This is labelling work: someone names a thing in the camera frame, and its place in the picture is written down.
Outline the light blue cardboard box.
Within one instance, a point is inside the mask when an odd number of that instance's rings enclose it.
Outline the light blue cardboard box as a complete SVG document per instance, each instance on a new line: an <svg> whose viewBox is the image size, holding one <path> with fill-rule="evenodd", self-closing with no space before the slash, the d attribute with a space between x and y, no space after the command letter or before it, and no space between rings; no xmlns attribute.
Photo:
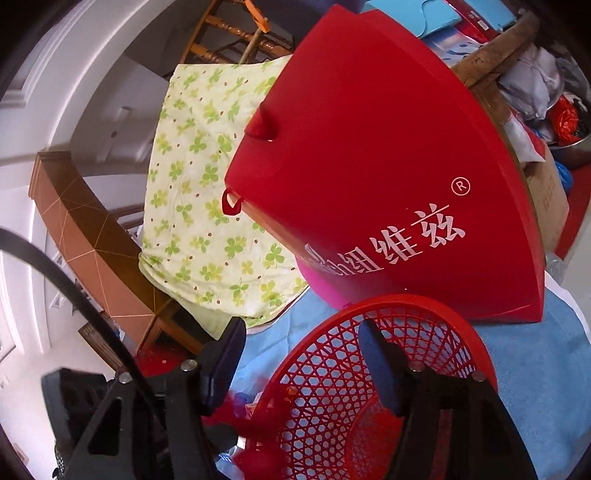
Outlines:
<svg viewBox="0 0 591 480"><path fill-rule="evenodd" d="M454 27L462 21L460 14L444 0L367 1L362 11L370 10L380 10L417 38Z"/></svg>

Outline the green clover quilt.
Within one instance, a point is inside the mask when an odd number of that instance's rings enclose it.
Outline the green clover quilt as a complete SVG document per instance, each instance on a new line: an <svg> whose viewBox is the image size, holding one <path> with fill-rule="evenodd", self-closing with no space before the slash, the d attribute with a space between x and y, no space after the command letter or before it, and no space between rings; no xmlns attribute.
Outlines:
<svg viewBox="0 0 591 480"><path fill-rule="evenodd" d="M287 57L180 64L149 162L139 269L211 337L233 317L266 324L307 289L294 254L249 216L226 216L224 177Z"/></svg>

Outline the red Nilrich paper bag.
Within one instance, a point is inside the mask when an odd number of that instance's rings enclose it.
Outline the red Nilrich paper bag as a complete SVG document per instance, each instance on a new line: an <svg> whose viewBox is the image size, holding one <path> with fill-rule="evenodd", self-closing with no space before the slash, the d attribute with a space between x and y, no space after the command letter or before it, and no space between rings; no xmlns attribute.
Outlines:
<svg viewBox="0 0 591 480"><path fill-rule="evenodd" d="M245 213L354 304L407 293L538 322L544 249L523 174L479 102L384 13L334 6L245 128Z"/></svg>

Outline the pink pillow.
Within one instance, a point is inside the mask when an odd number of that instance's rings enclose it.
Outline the pink pillow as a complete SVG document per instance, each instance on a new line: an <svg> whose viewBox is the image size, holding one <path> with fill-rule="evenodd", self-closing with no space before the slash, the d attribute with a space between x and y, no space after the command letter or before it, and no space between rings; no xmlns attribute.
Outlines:
<svg viewBox="0 0 591 480"><path fill-rule="evenodd" d="M304 280L310 285L311 290L324 300L325 303L328 303L329 306L336 310L342 310L351 305L351 302L341 292L335 289L322 275L318 274L314 268L308 267L299 258L297 258L297 268L300 270Z"/></svg>

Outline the red plastic mesh basket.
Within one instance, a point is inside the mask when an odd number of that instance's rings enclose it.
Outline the red plastic mesh basket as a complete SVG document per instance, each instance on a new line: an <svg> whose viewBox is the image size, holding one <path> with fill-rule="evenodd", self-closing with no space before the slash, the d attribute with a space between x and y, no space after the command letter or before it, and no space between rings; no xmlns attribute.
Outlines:
<svg viewBox="0 0 591 480"><path fill-rule="evenodd" d="M438 374L466 378L481 371L496 377L476 330L446 305L418 295L391 294L349 306L322 322L276 369L254 410L270 419L277 395L290 412L270 441L250 440L256 453L279 464L257 479L379 479L386 474L403 422L380 403L363 361L358 330L373 321L407 358Z"/></svg>

